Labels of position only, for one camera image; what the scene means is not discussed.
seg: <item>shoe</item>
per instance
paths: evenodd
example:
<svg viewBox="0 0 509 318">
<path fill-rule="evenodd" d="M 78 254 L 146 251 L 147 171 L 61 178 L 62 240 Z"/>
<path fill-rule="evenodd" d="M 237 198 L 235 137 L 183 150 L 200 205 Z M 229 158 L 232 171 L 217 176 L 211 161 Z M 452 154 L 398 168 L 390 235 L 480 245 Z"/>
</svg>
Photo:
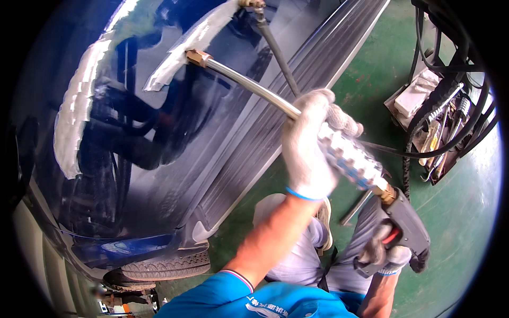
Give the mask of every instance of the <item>shoe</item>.
<svg viewBox="0 0 509 318">
<path fill-rule="evenodd" d="M 331 208 L 330 208 L 330 201 L 328 198 L 325 198 L 323 200 L 322 206 L 318 209 L 316 218 L 320 220 L 327 229 L 328 238 L 327 241 L 325 241 L 325 244 L 321 247 L 316 248 L 318 256 L 323 255 L 323 251 L 328 250 L 332 247 L 332 232 L 330 231 L 330 214 L 331 214 Z"/>
</svg>

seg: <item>blue shirt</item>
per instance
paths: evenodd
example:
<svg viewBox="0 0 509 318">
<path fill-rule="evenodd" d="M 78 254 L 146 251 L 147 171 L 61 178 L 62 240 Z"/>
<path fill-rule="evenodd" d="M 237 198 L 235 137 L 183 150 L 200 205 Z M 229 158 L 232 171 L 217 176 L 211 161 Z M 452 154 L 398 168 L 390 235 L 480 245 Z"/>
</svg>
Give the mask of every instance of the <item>blue shirt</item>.
<svg viewBox="0 0 509 318">
<path fill-rule="evenodd" d="M 233 271 L 220 271 L 161 307 L 164 317 L 356 317 L 365 295 L 272 282 L 253 292 Z"/>
</svg>

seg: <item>glove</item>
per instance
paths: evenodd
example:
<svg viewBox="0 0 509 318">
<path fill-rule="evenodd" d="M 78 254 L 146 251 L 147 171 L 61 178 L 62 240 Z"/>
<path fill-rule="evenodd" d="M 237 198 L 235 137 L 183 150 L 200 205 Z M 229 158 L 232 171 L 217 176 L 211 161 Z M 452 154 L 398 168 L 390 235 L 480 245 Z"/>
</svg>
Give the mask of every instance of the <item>glove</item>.
<svg viewBox="0 0 509 318">
<path fill-rule="evenodd" d="M 334 105 L 328 89 L 311 91 L 294 102 L 301 110 L 297 121 L 287 120 L 283 127 L 282 153 L 290 176 L 287 190 L 307 200 L 323 200 L 337 185 L 338 171 L 330 167 L 319 142 L 318 133 L 327 121 L 335 130 L 359 136 L 363 127 Z"/>
<path fill-rule="evenodd" d="M 383 220 L 373 231 L 373 236 L 366 243 L 359 253 L 360 263 L 380 264 L 389 262 L 378 273 L 384 276 L 393 275 L 401 270 L 410 262 L 412 252 L 408 247 L 396 245 L 386 250 L 382 241 L 387 238 L 392 231 L 392 225 L 388 219 Z"/>
</svg>

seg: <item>spray gun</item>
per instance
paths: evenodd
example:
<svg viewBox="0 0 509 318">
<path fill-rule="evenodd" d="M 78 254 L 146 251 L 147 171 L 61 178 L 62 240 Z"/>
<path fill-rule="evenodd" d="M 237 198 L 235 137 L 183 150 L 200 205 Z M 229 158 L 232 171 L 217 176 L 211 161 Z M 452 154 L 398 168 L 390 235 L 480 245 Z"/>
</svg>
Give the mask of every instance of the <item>spray gun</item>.
<svg viewBox="0 0 509 318">
<path fill-rule="evenodd" d="M 242 85 L 277 106 L 291 119 L 296 120 L 300 116 L 300 111 L 284 98 L 215 61 L 212 56 L 199 50 L 189 50 L 186 57 L 190 62 L 213 69 Z M 359 190 L 371 190 L 381 198 L 382 208 L 393 225 L 391 234 L 383 241 L 386 249 L 395 245 L 408 247 L 412 251 L 410 267 L 416 273 L 422 272 L 426 268 L 430 237 L 402 191 L 392 187 L 382 177 L 382 165 L 356 139 L 342 134 L 341 131 L 334 131 L 327 123 L 322 125 L 318 141 L 331 166 L 354 183 Z M 360 263 L 356 258 L 354 267 L 360 275 L 370 277 L 387 263 L 384 257 L 377 264 Z"/>
</svg>

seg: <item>knee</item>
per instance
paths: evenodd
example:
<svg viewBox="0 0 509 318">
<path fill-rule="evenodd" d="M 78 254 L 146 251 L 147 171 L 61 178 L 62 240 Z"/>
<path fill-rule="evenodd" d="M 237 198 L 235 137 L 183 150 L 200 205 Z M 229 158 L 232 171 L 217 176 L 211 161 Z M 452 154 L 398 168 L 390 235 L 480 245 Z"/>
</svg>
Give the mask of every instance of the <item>knee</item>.
<svg viewBox="0 0 509 318">
<path fill-rule="evenodd" d="M 377 196 L 373 195 L 367 203 L 364 205 L 362 210 L 359 212 L 359 218 L 369 218 L 372 215 L 383 215 L 385 212 L 382 209 L 382 200 Z"/>
<path fill-rule="evenodd" d="M 274 193 L 267 195 L 259 201 L 254 208 L 253 225 L 256 226 L 265 219 L 274 209 L 280 205 L 286 198 L 285 194 Z"/>
</svg>

